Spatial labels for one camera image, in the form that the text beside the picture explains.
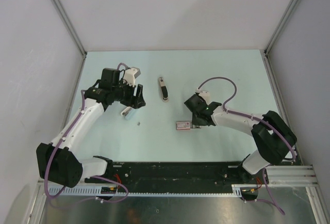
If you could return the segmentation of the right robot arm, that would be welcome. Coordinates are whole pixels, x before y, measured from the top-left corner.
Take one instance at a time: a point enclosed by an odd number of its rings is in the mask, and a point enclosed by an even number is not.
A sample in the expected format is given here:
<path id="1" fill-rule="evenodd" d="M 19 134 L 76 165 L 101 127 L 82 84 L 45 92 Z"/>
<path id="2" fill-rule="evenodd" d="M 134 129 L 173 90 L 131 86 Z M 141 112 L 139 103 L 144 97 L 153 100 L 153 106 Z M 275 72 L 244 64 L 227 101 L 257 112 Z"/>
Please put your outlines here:
<path id="1" fill-rule="evenodd" d="M 209 92 L 193 94 L 184 105 L 192 113 L 195 126 L 224 126 L 250 135 L 257 149 L 238 167 L 238 178 L 251 183 L 268 165 L 279 165 L 288 153 L 296 160 L 293 147 L 297 138 L 284 120 L 274 111 L 253 115 L 230 110 L 224 104 L 209 101 Z"/>

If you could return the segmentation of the beige black stapler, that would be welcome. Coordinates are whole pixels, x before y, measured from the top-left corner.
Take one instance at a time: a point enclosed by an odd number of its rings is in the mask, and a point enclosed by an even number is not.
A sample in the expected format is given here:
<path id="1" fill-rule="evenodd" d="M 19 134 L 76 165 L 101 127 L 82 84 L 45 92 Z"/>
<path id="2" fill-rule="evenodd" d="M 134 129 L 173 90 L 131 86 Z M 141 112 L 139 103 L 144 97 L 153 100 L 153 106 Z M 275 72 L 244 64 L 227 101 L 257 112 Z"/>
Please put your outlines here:
<path id="1" fill-rule="evenodd" d="M 167 89 L 167 86 L 166 86 L 166 83 L 165 83 L 163 77 L 158 78 L 158 84 L 159 84 L 159 89 L 160 89 L 160 97 L 161 97 L 162 101 L 165 103 L 169 102 L 168 89 Z"/>

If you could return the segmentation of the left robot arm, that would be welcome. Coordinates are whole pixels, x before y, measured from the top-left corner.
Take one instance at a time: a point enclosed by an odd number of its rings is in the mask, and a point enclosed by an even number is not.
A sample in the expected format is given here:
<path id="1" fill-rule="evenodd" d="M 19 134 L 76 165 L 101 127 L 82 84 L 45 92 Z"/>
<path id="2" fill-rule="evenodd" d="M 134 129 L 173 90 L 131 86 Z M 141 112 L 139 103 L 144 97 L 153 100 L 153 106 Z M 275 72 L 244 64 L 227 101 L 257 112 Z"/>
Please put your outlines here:
<path id="1" fill-rule="evenodd" d="M 74 117 L 50 143 L 41 143 L 36 149 L 43 180 L 73 188 L 80 180 L 93 176 L 104 183 L 113 179 L 110 159 L 95 155 L 79 160 L 75 153 L 92 125 L 114 102 L 133 109 L 146 105 L 143 86 L 136 83 L 140 74 L 136 67 L 104 68 L 101 78 L 81 92 L 82 104 Z"/>

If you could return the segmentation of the light blue white stapler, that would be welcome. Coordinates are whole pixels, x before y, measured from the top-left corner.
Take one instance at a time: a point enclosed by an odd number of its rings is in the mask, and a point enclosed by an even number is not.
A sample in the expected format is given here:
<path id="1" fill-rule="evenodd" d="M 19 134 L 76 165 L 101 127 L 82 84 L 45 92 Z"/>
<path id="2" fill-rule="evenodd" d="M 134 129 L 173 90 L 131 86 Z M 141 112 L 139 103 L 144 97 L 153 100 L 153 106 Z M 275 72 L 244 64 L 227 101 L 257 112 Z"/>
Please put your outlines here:
<path id="1" fill-rule="evenodd" d="M 124 117 L 125 120 L 129 120 L 132 118 L 132 116 L 135 113 L 135 109 L 132 107 L 126 107 L 122 112 L 121 112 L 121 116 Z"/>

